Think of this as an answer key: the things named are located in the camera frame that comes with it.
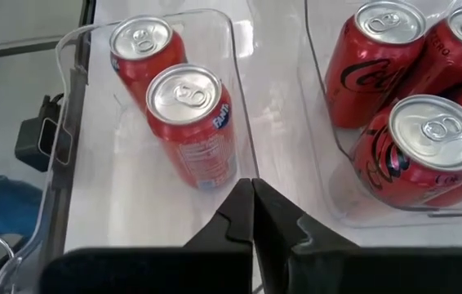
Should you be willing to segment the clear plastic bin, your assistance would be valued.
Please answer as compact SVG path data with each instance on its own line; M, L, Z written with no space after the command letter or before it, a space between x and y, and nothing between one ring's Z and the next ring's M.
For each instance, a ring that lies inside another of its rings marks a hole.
M330 213L357 229L462 222L462 203L452 207L392 207L375 198L353 170L349 150L362 129L333 126L325 96L325 74L344 22L370 0L304 0L305 30L317 72L309 122Z
M257 175L231 19L215 9L166 19L180 34L188 60L215 73L231 95L231 177L201 189L181 180L113 71L113 24L75 29L56 46L64 98L38 223L0 270L0 294L35 294L42 268L75 249L182 245L211 219L238 180Z

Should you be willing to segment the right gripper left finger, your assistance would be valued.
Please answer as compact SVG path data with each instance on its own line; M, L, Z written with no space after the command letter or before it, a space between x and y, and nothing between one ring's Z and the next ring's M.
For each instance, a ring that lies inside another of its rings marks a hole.
M250 294L253 184L241 179L181 247L82 248L49 263L38 294Z

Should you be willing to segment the white work surface board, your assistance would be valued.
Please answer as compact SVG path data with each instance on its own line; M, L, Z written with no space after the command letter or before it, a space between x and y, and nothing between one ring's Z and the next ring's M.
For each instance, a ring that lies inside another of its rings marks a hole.
M225 13L237 31L237 65L256 177L360 246L462 246L462 222L357 229L330 213L309 122L317 72L305 30L304 0L96 0L94 24L197 9Z

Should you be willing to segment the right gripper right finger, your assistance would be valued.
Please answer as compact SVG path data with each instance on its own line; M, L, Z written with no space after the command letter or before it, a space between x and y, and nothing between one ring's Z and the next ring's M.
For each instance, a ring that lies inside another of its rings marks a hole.
M253 188L265 294L462 294L462 247L359 247L266 181Z

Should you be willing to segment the black table frame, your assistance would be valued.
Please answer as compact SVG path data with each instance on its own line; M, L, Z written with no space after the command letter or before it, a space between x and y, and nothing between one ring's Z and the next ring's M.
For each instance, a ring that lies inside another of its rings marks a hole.
M87 26L93 23L95 9L96 0L83 0L78 27L68 33L56 48L64 96L60 99L60 117L41 210L42 241L37 274L41 274L48 263L64 253L84 96L88 84L91 32Z

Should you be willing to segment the red Fanta can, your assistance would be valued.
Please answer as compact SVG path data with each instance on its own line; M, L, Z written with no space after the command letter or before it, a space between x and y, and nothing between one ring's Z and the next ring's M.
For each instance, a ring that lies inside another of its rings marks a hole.
M134 16L110 35L110 61L141 111L146 91L164 69L187 61L181 36L163 18Z
M209 69L178 64L163 70L149 85L145 115L188 185L214 189L237 170L231 96Z

